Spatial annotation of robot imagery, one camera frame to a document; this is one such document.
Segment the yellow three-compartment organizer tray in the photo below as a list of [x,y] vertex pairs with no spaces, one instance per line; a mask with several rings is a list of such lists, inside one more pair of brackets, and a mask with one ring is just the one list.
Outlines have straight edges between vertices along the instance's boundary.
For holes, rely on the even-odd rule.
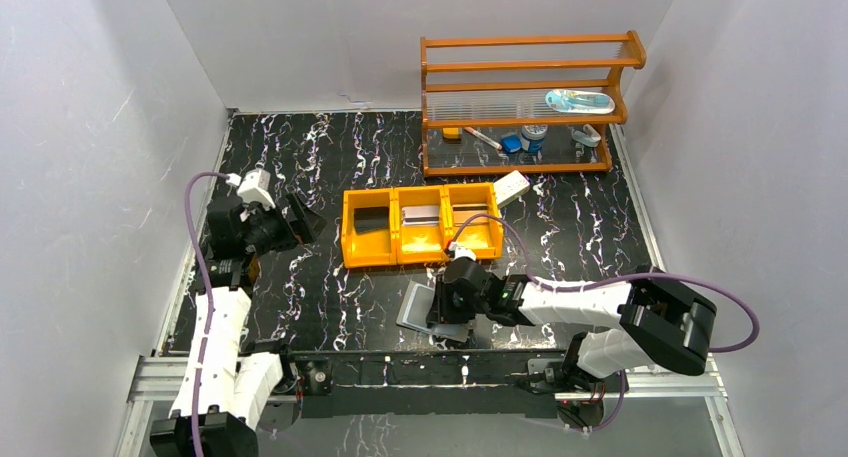
[[482,260],[503,254],[504,229],[489,182],[347,190],[340,230],[349,268],[441,263],[457,242]]

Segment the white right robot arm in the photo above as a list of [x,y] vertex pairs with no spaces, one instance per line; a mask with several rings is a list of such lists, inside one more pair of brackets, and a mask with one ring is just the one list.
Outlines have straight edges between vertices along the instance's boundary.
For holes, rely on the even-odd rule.
[[572,338],[554,373],[578,386],[651,364],[682,375],[702,374],[716,307],[661,271],[556,283],[525,274],[498,277],[460,257],[426,294],[421,327],[461,341],[479,316],[504,327],[586,326]]

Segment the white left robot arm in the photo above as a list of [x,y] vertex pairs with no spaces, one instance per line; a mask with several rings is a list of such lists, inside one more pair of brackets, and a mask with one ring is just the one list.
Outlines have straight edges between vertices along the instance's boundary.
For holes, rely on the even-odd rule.
[[315,242],[325,225],[292,193],[281,206],[243,195],[209,203],[197,258],[201,281],[193,288],[197,320],[177,397],[151,426],[155,455],[258,455],[256,429],[268,398],[300,380],[287,344],[241,342],[259,259]]

